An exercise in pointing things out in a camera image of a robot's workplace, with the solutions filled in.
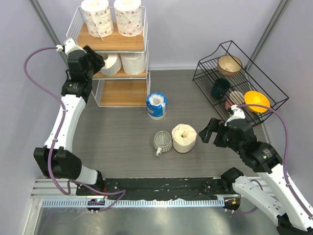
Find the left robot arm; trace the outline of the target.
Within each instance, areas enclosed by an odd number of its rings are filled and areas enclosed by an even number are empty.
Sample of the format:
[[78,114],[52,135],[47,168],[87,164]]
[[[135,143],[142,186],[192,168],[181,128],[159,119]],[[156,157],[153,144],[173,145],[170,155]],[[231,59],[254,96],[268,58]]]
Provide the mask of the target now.
[[100,195],[104,189],[101,172],[83,166],[72,153],[72,143],[79,117],[92,91],[92,78],[105,63],[89,46],[74,47],[67,56],[62,96],[48,92],[60,103],[56,122],[44,146],[35,148],[33,156],[43,175],[53,183],[56,184],[57,179],[68,179],[83,184],[93,195]]

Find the blue paper roll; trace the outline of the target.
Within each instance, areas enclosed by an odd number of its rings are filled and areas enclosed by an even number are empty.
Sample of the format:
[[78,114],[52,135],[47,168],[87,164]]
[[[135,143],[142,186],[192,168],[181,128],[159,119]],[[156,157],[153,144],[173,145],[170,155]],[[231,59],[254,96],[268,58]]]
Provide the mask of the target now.
[[160,120],[167,112],[168,99],[163,93],[153,92],[147,96],[146,109],[148,116],[153,120]]

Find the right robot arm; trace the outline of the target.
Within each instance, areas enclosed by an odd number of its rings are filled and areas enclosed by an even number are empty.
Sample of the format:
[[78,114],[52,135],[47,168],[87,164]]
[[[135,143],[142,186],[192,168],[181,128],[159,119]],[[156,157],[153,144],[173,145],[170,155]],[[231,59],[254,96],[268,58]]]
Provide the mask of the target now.
[[233,167],[221,175],[221,188],[226,193],[238,193],[247,198],[266,214],[276,225],[281,235],[311,235],[313,233],[313,208],[303,200],[301,207],[295,196],[296,188],[284,172],[283,160],[268,143],[257,140],[253,127],[245,119],[228,121],[212,118],[199,132],[204,143],[208,143],[212,133],[216,133],[214,145],[230,148],[236,152],[242,162],[258,174],[271,189],[274,197],[257,188],[240,170]]

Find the plain white paper roll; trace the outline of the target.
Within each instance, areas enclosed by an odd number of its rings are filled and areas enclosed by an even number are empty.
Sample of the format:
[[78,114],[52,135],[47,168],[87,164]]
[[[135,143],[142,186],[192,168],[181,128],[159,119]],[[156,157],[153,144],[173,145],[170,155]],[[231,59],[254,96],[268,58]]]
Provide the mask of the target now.
[[129,75],[139,75],[145,71],[146,62],[144,53],[121,53],[124,72]]

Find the white patterned paper roll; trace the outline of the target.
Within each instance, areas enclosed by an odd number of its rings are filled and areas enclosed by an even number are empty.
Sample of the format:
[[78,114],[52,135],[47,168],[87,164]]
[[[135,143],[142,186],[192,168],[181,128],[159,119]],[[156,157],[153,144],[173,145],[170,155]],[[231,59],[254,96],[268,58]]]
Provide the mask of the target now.
[[81,9],[91,36],[102,39],[113,33],[113,20],[107,0],[84,0]]

